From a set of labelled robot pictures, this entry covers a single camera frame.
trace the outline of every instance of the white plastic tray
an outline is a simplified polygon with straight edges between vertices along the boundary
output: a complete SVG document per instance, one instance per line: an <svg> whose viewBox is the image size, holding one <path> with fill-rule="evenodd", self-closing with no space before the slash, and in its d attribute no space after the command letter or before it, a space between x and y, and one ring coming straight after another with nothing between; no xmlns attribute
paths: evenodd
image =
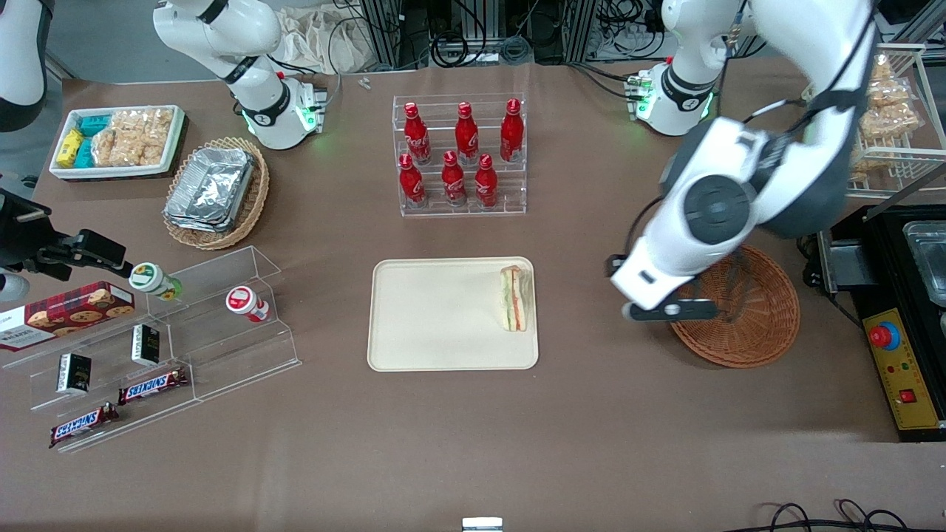
<svg viewBox="0 0 946 532"><path fill-rule="evenodd" d="M157 165L147 165L142 167L106 167L106 168L63 168L56 164L56 153L62 146L62 141L70 130L75 128L80 118L95 115L110 115L115 111L124 109L134 109L144 111L150 107L170 107L174 110L174 117L171 118L171 129L167 132L167 141L165 142L165 152L161 155L161 163ZM181 128L184 126L184 110L177 105L142 105L138 107L100 107L98 109L77 109L70 111L65 118L65 125L60 132L60 138L56 142L56 149L49 161L49 173L64 181L95 181L95 180L114 180L130 179L156 173L164 173L171 168L174 161L174 153L177 151L178 139L181 137Z"/></svg>
<svg viewBox="0 0 946 532"><path fill-rule="evenodd" d="M499 270L528 270L528 324L502 327ZM375 371L529 369L538 361L535 268L525 257L383 260L375 267L368 364Z"/></svg>

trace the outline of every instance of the acrylic bottle rack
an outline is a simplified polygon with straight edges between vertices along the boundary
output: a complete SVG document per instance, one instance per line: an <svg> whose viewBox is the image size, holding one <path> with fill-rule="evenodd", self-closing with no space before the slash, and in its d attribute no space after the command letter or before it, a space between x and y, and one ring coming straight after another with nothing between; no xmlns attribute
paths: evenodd
<svg viewBox="0 0 946 532"><path fill-rule="evenodd" d="M300 364L292 331L279 319L276 308L272 284L279 273L279 268L253 246L213 258L171 274L184 287L178 299L165 302L136 293L136 314L13 353L16 360L4 369L29 376L30 408L50 415L52 427L88 414L105 401L117 404L119 388L184 368L188 385L116 406L118 420L66 439L56 449L75 452L91 447ZM268 320L252 323L227 310L224 298L237 285L249 286L270 303ZM132 328L138 324L160 333L157 366L131 361ZM70 396L56 392L59 359L64 353L92 359L87 393Z"/></svg>
<svg viewBox="0 0 946 532"><path fill-rule="evenodd" d="M506 116L506 102L509 98L518 98L522 102L522 122L525 134L522 139L522 160L518 163L506 163L499 158L499 128ZM420 116L427 124L430 136L430 163L417 166L423 176L424 189L427 192L427 206L413 209L407 207L404 192L400 188L397 176L400 170L397 157L408 152L408 143L404 137L404 104L412 101L417 104ZM499 178L499 200L492 209L480 208L476 200L476 165L464 167L464 187L466 204L459 207L447 202L444 182L440 177L444 164L444 152L457 150L454 128L457 125L457 104L468 101L473 107L473 119L479 128L480 153L493 156L493 169ZM529 139L529 121L527 119L526 99L522 93L496 93L483 95L438 95L394 97L392 112L394 129L394 186L400 202L401 215L404 217L433 216L509 216L526 212L526 164L528 161L527 144Z"/></svg>

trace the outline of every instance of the table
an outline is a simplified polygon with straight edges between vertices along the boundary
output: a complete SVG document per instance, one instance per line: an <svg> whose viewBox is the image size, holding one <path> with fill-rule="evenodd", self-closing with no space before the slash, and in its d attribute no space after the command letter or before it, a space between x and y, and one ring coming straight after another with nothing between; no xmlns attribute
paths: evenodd
<svg viewBox="0 0 946 532"><path fill-rule="evenodd" d="M624 72L641 65L621 65ZM776 364L702 362L665 325L623 320L603 277L657 193L679 139L628 121L622 103L566 67L424 69L346 78L325 133L265 151L272 189L254 244L284 271L280 314L302 366L72 455L28 413L28 382L0 374L5 530L457 530L498 515L511 531L722 530L767 523L795 501L886 507L944 527L946 451L895 444L864 334L800 282L792 242L749 242L792 278L801 333ZM788 62L733 62L736 117L798 94ZM66 110L175 103L185 152L247 136L220 82L69 82ZM404 220L392 173L394 95L523 91L530 109L525 216ZM760 126L785 127L783 109ZM70 185L37 201L61 231L127 244L175 271L214 254L166 233L167 180ZM371 273L385 258L522 255L536 268L540 356L527 371L384 374L365 362ZM105 278L76 270L74 284ZM63 286L33 276L37 297Z"/></svg>

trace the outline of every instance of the red bottle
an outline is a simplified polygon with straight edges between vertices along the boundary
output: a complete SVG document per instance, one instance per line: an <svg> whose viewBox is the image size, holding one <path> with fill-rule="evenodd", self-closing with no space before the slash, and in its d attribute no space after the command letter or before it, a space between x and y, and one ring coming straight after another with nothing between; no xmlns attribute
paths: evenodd
<svg viewBox="0 0 946 532"><path fill-rule="evenodd" d="M397 161L401 167L401 190L404 190L404 201L408 208L418 209L427 206L427 194L424 192L424 183L420 170L414 167L411 156L401 155Z"/></svg>
<svg viewBox="0 0 946 532"><path fill-rule="evenodd" d="M473 107L468 101L461 101L457 106L457 120L455 130L457 136L457 151L460 152L460 164L468 167L475 165L480 154L480 129L473 121Z"/></svg>
<svg viewBox="0 0 946 532"><path fill-rule="evenodd" d="M425 165L430 162L430 135L427 132L427 124L421 119L417 104L412 101L404 104L404 116L408 119L404 124L408 150L416 164Z"/></svg>
<svg viewBox="0 0 946 532"><path fill-rule="evenodd" d="M489 153L480 155L480 169L476 171L476 198L480 201L480 207L489 210L496 206L498 185L493 158Z"/></svg>
<svg viewBox="0 0 946 532"><path fill-rule="evenodd" d="M522 111L521 101L512 98L506 102L506 117L499 128L502 141L499 145L499 157L507 163L518 163L522 160L522 137L525 135L526 127L522 123L520 111Z"/></svg>
<svg viewBox="0 0 946 532"><path fill-rule="evenodd" d="M453 150L444 153L444 171L440 177L444 180L444 191L450 206L462 207L466 204L464 188L464 169L457 165L457 154Z"/></svg>

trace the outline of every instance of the white bottle with green label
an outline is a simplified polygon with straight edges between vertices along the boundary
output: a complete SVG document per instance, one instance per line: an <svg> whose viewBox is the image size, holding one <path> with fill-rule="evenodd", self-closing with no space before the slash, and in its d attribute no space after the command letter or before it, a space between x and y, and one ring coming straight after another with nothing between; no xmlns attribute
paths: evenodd
<svg viewBox="0 0 946 532"><path fill-rule="evenodd" d="M135 266L128 282L132 288L165 301L181 295L181 281L165 275L161 267L153 262L142 262Z"/></svg>

